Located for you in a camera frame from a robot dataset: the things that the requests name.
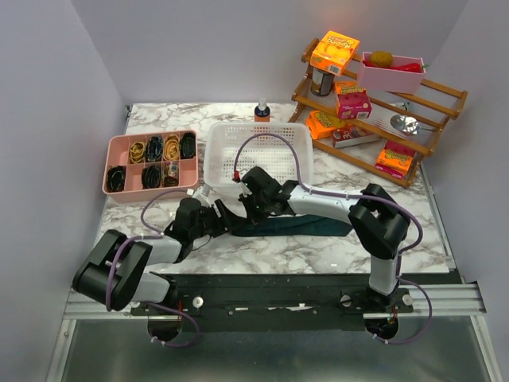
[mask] tin can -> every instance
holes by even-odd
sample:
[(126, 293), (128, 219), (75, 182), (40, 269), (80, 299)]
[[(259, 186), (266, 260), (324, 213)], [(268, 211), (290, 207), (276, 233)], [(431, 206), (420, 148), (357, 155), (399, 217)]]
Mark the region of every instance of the tin can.
[(334, 86), (334, 75), (323, 70), (314, 68), (311, 81), (311, 92), (315, 96), (328, 96)]

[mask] wooden rack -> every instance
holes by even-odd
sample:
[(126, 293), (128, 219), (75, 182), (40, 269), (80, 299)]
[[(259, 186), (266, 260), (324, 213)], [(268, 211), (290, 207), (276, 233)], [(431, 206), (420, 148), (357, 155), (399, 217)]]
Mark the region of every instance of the wooden rack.
[[(295, 92), (293, 92), (292, 100), (297, 102), (297, 108), (295, 109), (295, 112), (290, 118), (289, 120), (290, 122), (296, 121), (304, 122), (305, 118), (307, 117), (311, 110), (320, 110), (331, 115), (336, 115), (335, 109), (336, 95), (334, 93), (331, 93), (331, 95), (328, 95), (327, 97), (319, 97), (309, 91), (313, 76), (313, 66), (309, 64), (309, 60), (311, 58), (311, 53), (317, 47), (318, 42), (319, 40), (315, 38), (305, 49), (304, 53), (302, 53), (301, 60), (302, 62), (308, 63), (308, 68), (306, 69), (304, 78), (295, 89)], [(353, 60), (359, 62), (361, 61), (361, 56), (356, 54), (353, 57)], [(349, 70), (345, 70), (343, 72), (343, 76), (352, 78), (353, 80), (357, 80), (356, 73), (351, 72)], [(376, 99), (371, 96), (369, 97), (369, 99), (371, 101), (372, 111), (369, 119), (349, 120), (351, 124), (356, 125), (366, 131), (371, 131), (383, 139), (400, 143), (416, 151), (417, 154), (415, 155), (414, 162), (412, 163), (409, 172), (403, 179), (397, 179), (395, 177), (392, 177), (388, 173), (384, 173), (383, 171), (377, 170), (374, 166), (377, 155), (376, 153), (366, 154), (363, 153), (362, 150), (359, 149), (359, 147), (354, 149), (353, 147), (355, 146), (346, 147), (343, 149), (336, 149), (332, 147), (332, 144), (330, 143), (329, 139), (313, 141), (313, 145), (320, 150), (323, 150), (331, 155), (341, 158), (356, 166), (362, 167), (363, 169), (375, 173), (380, 177), (386, 178), (398, 185), (402, 185), (403, 187), (409, 187), (415, 178), (415, 174), (417, 172), (419, 165), (421, 164), (422, 159), (425, 156), (430, 156), (434, 152), (445, 125), (450, 119), (456, 119), (460, 115), (468, 95), (468, 92), (466, 91), (459, 91), (427, 79), (424, 79), (421, 82), (421, 86), (433, 89), (436, 92), (446, 94), (447, 96), (449, 96), (449, 98), (453, 99), (451, 102), (452, 106), (446, 107), (439, 103), (429, 101), (417, 95), (404, 93), (391, 93), (391, 94), (406, 101), (422, 105), (423, 107), (426, 107), (431, 111), (437, 112), (437, 114), (441, 116), (440, 122), (428, 119), (422, 115), (414, 114), (413, 112), (401, 109), (399, 107), (396, 107), (394, 105), (391, 105), (387, 102), (384, 102), (380, 99)], [(417, 121), (421, 123), (421, 126), (423, 128), (422, 133), (410, 137), (395, 130), (390, 125), (390, 117), (394, 114), (402, 114), (414, 117)], [(367, 143), (362, 146), (373, 147), (380, 145), (379, 144), (373, 145)]]

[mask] dark green cloth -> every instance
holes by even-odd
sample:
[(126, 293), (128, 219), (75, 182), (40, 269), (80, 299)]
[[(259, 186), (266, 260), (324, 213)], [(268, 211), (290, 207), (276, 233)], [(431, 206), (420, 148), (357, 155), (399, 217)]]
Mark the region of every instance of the dark green cloth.
[(352, 226), (343, 221), (327, 217), (304, 215), (294, 217), (273, 217), (257, 225), (247, 225), (231, 232), (233, 236), (346, 236)]

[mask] pink organizer tray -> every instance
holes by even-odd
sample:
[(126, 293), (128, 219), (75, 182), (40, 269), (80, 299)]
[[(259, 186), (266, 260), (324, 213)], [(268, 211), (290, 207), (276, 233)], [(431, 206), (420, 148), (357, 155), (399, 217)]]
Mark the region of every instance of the pink organizer tray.
[[(162, 183), (156, 189), (143, 189), (142, 185), (142, 171), (146, 167), (152, 165), (163, 166), (170, 162), (162, 158), (159, 162), (145, 162), (138, 164), (129, 163), (129, 149), (135, 142), (147, 142), (153, 136), (161, 136), (163, 141), (170, 135), (177, 135), (181, 138), (185, 133), (193, 133), (196, 137), (196, 132), (193, 130), (178, 130), (178, 131), (165, 131), (154, 132), (147, 134), (133, 134), (133, 135), (119, 135), (110, 140), (108, 146), (108, 155), (106, 166), (104, 167), (103, 176), (103, 192), (112, 197), (118, 203), (130, 203), (134, 201), (149, 201), (169, 189), (175, 189), (182, 193), (169, 193), (161, 197), (167, 199), (171, 197), (182, 197), (187, 189), (194, 189), (198, 185), (198, 140), (196, 139), (195, 156), (190, 159), (179, 159), (178, 167), (178, 185), (174, 187), (163, 187)], [(111, 167), (125, 166), (126, 167), (126, 181), (124, 190), (121, 192), (111, 193), (107, 190), (107, 172)]]
[[(371, 53), (363, 52), (363, 60), (367, 60)], [(412, 64), (414, 62), (423, 66), (422, 58), (412, 58), (403, 56), (393, 56), (392, 66), (401, 66)], [(414, 94), (421, 84), (426, 74), (426, 69), (422, 69), (422, 73), (402, 72), (400, 70), (369, 68), (362, 62), (359, 63), (359, 71), (357, 72), (357, 82), (362, 88), (368, 91), (384, 90), (386, 92)]]

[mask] gray wall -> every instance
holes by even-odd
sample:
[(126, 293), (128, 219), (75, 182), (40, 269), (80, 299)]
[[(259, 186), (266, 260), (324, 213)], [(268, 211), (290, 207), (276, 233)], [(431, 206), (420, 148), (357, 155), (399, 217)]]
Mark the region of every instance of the gray wall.
[(429, 76), (469, 90), (463, 115), (428, 161), (454, 257), (477, 280), (488, 327), (509, 379), (509, 76), (507, 0), (470, 0)]
[(68, 0), (0, 13), (0, 375), (44, 380), (125, 107)]
[(288, 101), (329, 29), (431, 62), (466, 0), (72, 0), (130, 102)]

